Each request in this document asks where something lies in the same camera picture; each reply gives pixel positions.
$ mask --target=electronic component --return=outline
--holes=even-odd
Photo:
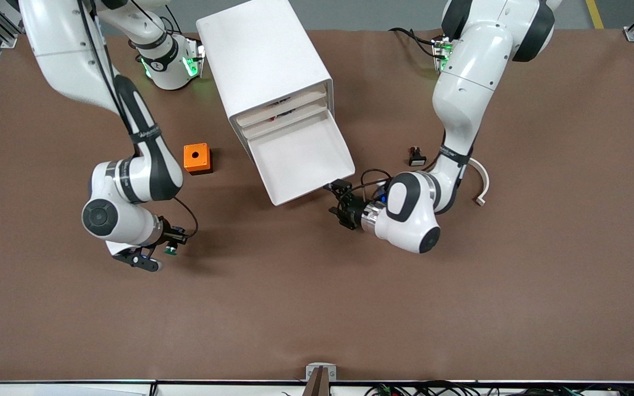
[[[410,147],[410,158],[407,160],[409,166],[425,166],[427,157],[420,154],[420,147]]]

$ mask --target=small black object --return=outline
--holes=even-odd
[[[410,166],[424,166],[427,163],[427,157],[420,154],[420,147],[410,147],[410,158],[407,164]]]
[[[130,266],[141,268],[150,272],[156,272],[160,269],[158,260],[151,258],[150,255],[146,256],[146,254],[141,253],[140,247],[133,250],[122,250],[119,253],[114,254],[113,258],[129,264]]]
[[[359,228],[360,219],[367,203],[352,193],[352,183],[337,179],[325,185],[324,189],[332,191],[337,201],[339,201],[336,207],[329,209],[330,213],[337,216],[339,224],[350,230]]]
[[[163,225],[163,231],[161,237],[158,238],[155,243],[141,248],[134,247],[125,249],[114,254],[112,257],[118,261],[129,264],[131,267],[141,268],[150,272],[158,271],[160,269],[158,260],[151,258],[153,252],[156,250],[156,246],[167,243],[166,249],[172,248],[173,252],[170,254],[175,255],[176,250],[178,250],[178,245],[187,243],[187,238],[191,236],[186,235],[183,228],[171,226],[163,216],[159,216],[158,220],[161,221]],[[143,249],[148,250],[148,254],[143,254]]]

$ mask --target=black rubber band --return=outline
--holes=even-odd
[[[458,167],[462,167],[468,164],[468,160],[471,159],[471,155],[460,155],[456,151],[448,148],[445,145],[440,146],[440,154],[449,158],[450,160],[458,163]]]
[[[168,33],[163,32],[163,35],[161,37],[158,38],[158,40],[152,42],[152,43],[134,43],[134,45],[136,46],[136,48],[138,48],[139,50],[152,50],[153,48],[158,48],[161,47],[161,44],[163,42],[165,42],[166,37],[168,37]]]

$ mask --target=yellow floor line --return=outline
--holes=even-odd
[[[588,13],[591,14],[591,21],[593,27],[596,29],[603,29],[603,21],[601,20],[601,14],[598,13],[598,7],[596,7],[595,0],[586,0],[586,7],[588,7]]]

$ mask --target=white bracket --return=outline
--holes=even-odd
[[[0,48],[2,50],[11,50],[11,48],[15,48],[16,47],[16,42],[17,41],[18,41],[18,35],[14,35],[13,42],[11,42],[11,44],[9,44],[7,42],[2,42],[2,45],[0,45]]]
[[[309,381],[313,371],[322,366],[323,371],[327,374],[327,380],[334,382],[337,380],[337,365],[332,363],[310,363],[305,366],[305,381]]]
[[[627,38],[627,40],[628,40],[629,42],[634,42],[634,35],[633,35],[632,33],[630,33],[630,32],[628,31],[628,29],[630,29],[630,28],[629,28],[629,27],[627,27],[627,26],[624,26],[624,27],[623,27],[623,33],[625,33],[626,38]]]
[[[483,181],[483,190],[481,190],[481,193],[476,196],[476,203],[478,203],[478,206],[483,206],[486,203],[486,201],[483,200],[483,196],[488,193],[488,187],[490,187],[491,184],[491,180],[488,177],[488,171],[486,170],[486,168],[483,167],[483,165],[481,165],[480,162],[476,161],[473,158],[469,158],[468,163],[471,165],[472,168],[478,171],[479,175],[481,175],[481,180]]]

